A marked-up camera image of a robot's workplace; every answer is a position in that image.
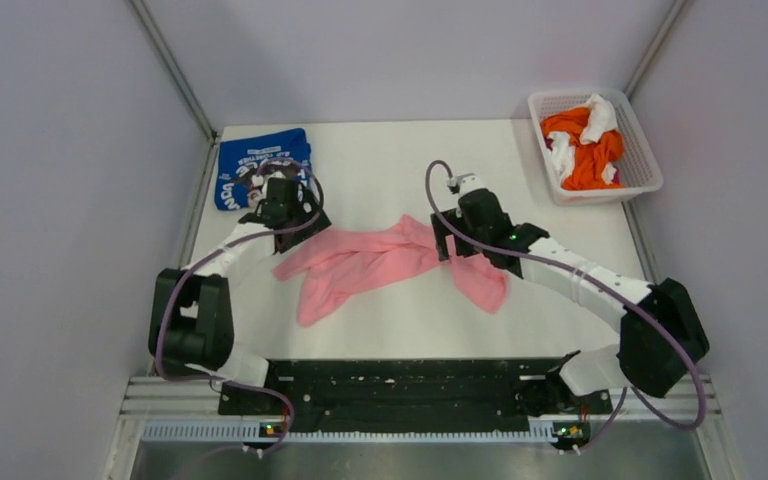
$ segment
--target white table surface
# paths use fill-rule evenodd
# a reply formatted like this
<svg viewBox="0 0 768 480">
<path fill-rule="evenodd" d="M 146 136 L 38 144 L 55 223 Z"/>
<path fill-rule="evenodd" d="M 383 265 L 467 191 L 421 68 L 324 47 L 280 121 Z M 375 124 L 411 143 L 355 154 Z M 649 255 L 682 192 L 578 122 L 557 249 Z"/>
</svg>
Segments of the white table surface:
<svg viewBox="0 0 768 480">
<path fill-rule="evenodd" d="M 314 174 L 334 227 L 383 230 L 408 214 L 430 223 L 424 173 L 445 159 L 455 174 L 474 172 L 496 193 L 514 223 L 530 222 L 617 273 L 642 278 L 620 204 L 560 207 L 546 185 L 528 120 L 356 122 L 227 127 L 223 140 L 303 127 Z M 442 169 L 433 177 L 441 209 L 456 198 Z M 207 191 L 194 258 L 226 238 L 243 212 L 220 212 Z M 281 283 L 265 259 L 232 292 L 236 341 L 268 358 L 487 358 L 562 356 L 599 348 L 617 334 L 566 298 L 510 276 L 508 298 L 491 315 L 454 286 L 447 267 L 366 292 L 311 327 L 296 323 L 304 275 Z"/>
</svg>

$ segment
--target clothing pile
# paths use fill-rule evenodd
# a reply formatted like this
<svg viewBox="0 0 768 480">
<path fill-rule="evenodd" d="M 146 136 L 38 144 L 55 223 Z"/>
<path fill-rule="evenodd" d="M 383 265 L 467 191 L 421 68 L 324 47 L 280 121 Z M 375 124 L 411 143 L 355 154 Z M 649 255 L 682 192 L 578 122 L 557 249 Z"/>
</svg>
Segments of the clothing pile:
<svg viewBox="0 0 768 480">
<path fill-rule="evenodd" d="M 623 188 L 613 162 L 622 157 L 614 106 L 598 94 L 540 122 L 549 159 L 565 190 Z"/>
</svg>

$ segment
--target cable connector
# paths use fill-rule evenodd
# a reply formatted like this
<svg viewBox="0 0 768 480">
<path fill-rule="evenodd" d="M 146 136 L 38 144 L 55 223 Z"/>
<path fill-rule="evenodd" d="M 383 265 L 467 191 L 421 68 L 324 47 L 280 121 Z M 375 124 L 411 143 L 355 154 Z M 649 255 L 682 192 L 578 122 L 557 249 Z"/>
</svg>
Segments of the cable connector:
<svg viewBox="0 0 768 480">
<path fill-rule="evenodd" d="M 457 195 L 460 191 L 460 183 L 458 182 L 458 177 L 451 177 L 446 181 L 446 186 L 449 187 L 449 191 L 452 192 L 452 195 Z"/>
</svg>

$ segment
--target blue t-shirt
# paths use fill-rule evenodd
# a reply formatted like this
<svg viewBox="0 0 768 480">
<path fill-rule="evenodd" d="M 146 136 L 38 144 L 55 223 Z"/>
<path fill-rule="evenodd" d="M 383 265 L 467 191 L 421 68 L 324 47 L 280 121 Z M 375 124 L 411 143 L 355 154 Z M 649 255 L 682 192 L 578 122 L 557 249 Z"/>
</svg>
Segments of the blue t-shirt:
<svg viewBox="0 0 768 480">
<path fill-rule="evenodd" d="M 254 178 L 257 168 L 270 158 L 291 158 L 311 168 L 310 144 L 303 128 L 272 133 L 262 137 L 230 140 L 219 144 L 219 168 L 214 199 L 219 210 L 255 207 L 260 201 L 263 184 L 271 176 L 298 178 L 309 186 L 304 170 L 290 162 L 270 162 L 264 166 L 262 180 Z"/>
</svg>

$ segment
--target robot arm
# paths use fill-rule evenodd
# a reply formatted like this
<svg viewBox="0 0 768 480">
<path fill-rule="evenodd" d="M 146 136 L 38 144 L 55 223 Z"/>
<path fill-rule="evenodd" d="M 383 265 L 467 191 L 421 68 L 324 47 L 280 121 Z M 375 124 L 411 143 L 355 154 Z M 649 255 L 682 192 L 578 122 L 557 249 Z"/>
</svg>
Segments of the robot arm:
<svg viewBox="0 0 768 480">
<path fill-rule="evenodd" d="M 274 234 L 309 221 L 313 223 L 302 230 Z M 313 192 L 298 180 L 269 178 L 254 212 L 239 220 L 231 235 L 219 245 L 222 252 L 192 272 L 173 300 L 163 343 L 163 369 L 176 377 L 208 373 L 244 385 L 263 385 L 267 360 L 234 342 L 231 289 L 262 259 L 285 252 L 330 225 Z M 250 240 L 239 242 L 246 237 Z M 157 276 L 148 340 L 152 355 L 157 351 L 163 315 L 173 289 L 185 272 L 201 260 L 180 270 L 168 268 Z"/>
<path fill-rule="evenodd" d="M 455 237 L 459 256 L 482 253 L 496 268 L 548 287 L 590 310 L 620 336 L 620 342 L 587 352 L 572 352 L 553 369 L 547 381 L 560 382 L 572 395 L 596 390 L 635 386 L 664 397 L 687 369 L 676 352 L 651 326 L 584 276 L 601 282 L 650 314 L 684 348 L 694 363 L 709 349 L 708 340 L 685 288 L 667 279 L 660 285 L 612 272 L 565 248 L 549 233 L 525 223 L 514 225 L 502 211 L 498 198 L 473 174 L 453 177 L 449 189 L 458 195 L 458 208 L 441 212 L 443 218 L 466 236 L 488 246 L 548 259 L 529 261 L 491 252 Z M 449 258 L 446 237 L 452 234 L 436 214 L 431 223 L 441 260 Z M 572 267 L 572 271 L 561 268 Z"/>
</svg>

